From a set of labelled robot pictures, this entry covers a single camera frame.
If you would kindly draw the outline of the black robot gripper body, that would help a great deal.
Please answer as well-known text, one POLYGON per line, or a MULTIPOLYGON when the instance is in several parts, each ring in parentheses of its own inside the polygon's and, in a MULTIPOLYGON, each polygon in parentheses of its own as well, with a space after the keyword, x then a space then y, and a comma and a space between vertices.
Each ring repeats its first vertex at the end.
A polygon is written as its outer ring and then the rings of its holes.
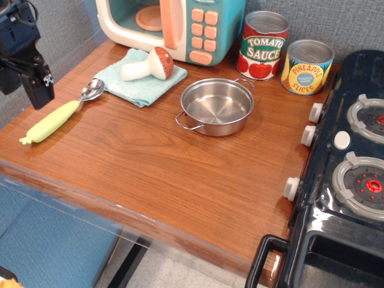
POLYGON ((22 85, 21 75, 44 62, 37 50, 38 10, 31 1, 1 1, 1 92, 22 85))

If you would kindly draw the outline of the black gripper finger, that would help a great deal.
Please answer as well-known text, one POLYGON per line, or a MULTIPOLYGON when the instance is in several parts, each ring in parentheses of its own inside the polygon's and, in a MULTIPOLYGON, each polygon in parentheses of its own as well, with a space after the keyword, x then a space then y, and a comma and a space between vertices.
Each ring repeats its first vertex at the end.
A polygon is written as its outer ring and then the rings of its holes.
POLYGON ((23 73, 21 82, 35 110, 40 110, 55 98, 53 77, 44 62, 23 73))

